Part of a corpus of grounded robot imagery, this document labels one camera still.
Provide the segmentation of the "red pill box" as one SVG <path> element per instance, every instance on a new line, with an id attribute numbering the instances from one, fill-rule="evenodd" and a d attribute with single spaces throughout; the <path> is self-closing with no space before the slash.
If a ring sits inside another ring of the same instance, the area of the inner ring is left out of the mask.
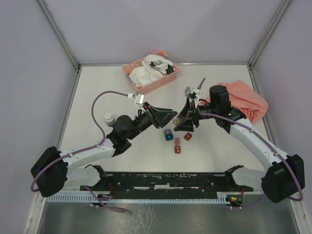
<path id="1" fill-rule="evenodd" d="M 184 136 L 184 139 L 186 140 L 186 141 L 189 141 L 191 138 L 192 138 L 192 134 L 191 133 L 187 133 L 185 136 Z"/>
<path id="2" fill-rule="evenodd" d="M 175 154 L 181 153 L 181 145 L 180 145 L 180 138 L 179 137 L 174 138 L 174 151 L 175 151 Z"/>

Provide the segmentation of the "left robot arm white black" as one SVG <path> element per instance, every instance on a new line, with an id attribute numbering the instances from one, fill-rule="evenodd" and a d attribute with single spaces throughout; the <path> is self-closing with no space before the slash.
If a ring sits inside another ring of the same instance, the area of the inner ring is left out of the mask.
<path id="1" fill-rule="evenodd" d="M 157 108 L 144 102 L 142 113 L 135 118 L 121 115 L 104 140 L 77 150 L 59 151 L 55 146 L 47 148 L 31 168 L 31 191 L 42 197 L 55 195 L 67 186 L 93 186 L 97 190 L 107 187 L 108 178 L 100 167 L 83 168 L 102 158 L 118 156 L 131 147 L 130 140 L 150 126 L 165 127 L 177 112 L 172 109 Z"/>

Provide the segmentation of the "grey pill box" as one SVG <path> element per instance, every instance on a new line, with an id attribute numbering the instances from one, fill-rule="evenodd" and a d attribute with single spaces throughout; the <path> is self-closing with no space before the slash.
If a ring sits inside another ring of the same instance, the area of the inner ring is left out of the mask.
<path id="1" fill-rule="evenodd" d="M 166 129 L 163 132 L 164 132 L 164 135 L 168 135 L 172 133 L 171 129 Z"/>

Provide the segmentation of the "teal pill box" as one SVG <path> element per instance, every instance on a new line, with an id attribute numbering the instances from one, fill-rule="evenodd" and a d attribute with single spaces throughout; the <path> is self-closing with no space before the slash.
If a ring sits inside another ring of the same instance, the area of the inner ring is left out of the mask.
<path id="1" fill-rule="evenodd" d="M 166 138 L 166 141 L 170 141 L 170 140 L 174 139 L 174 136 L 173 136 L 173 134 L 166 134 L 165 138 Z"/>

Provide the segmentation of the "glass pill bottle yellow pills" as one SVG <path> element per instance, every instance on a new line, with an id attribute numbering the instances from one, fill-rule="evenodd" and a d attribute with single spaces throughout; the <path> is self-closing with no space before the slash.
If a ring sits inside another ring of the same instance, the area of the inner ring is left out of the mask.
<path id="1" fill-rule="evenodd" d="M 181 116 L 176 116 L 176 117 L 173 119 L 173 125 L 174 125 L 174 126 L 177 126 L 182 120 L 183 120 L 183 117 L 181 117 Z"/>

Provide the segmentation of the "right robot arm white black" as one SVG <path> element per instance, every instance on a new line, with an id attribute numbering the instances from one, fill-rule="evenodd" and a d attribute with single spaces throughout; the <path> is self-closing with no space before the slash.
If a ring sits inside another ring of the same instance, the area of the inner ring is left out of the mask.
<path id="1" fill-rule="evenodd" d="M 210 101 L 201 101 L 201 86 L 187 87 L 186 103 L 178 115 L 174 131 L 193 132 L 204 119 L 213 118 L 217 125 L 238 139 L 261 163 L 264 170 L 240 167 L 224 177 L 224 186 L 234 191 L 248 186 L 263 194 L 272 202 L 286 198 L 303 200 L 305 188 L 304 161 L 299 155 L 289 155 L 267 140 L 239 109 L 231 105 L 225 86 L 215 85 L 209 89 Z"/>

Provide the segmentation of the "white bottle cap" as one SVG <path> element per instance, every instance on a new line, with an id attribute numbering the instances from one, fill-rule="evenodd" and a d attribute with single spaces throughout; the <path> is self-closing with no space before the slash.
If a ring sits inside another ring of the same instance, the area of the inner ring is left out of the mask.
<path id="1" fill-rule="evenodd" d="M 111 113 L 105 113 L 104 115 L 104 121 L 107 124 L 107 126 L 112 127 L 115 125 L 116 120 L 114 116 Z"/>

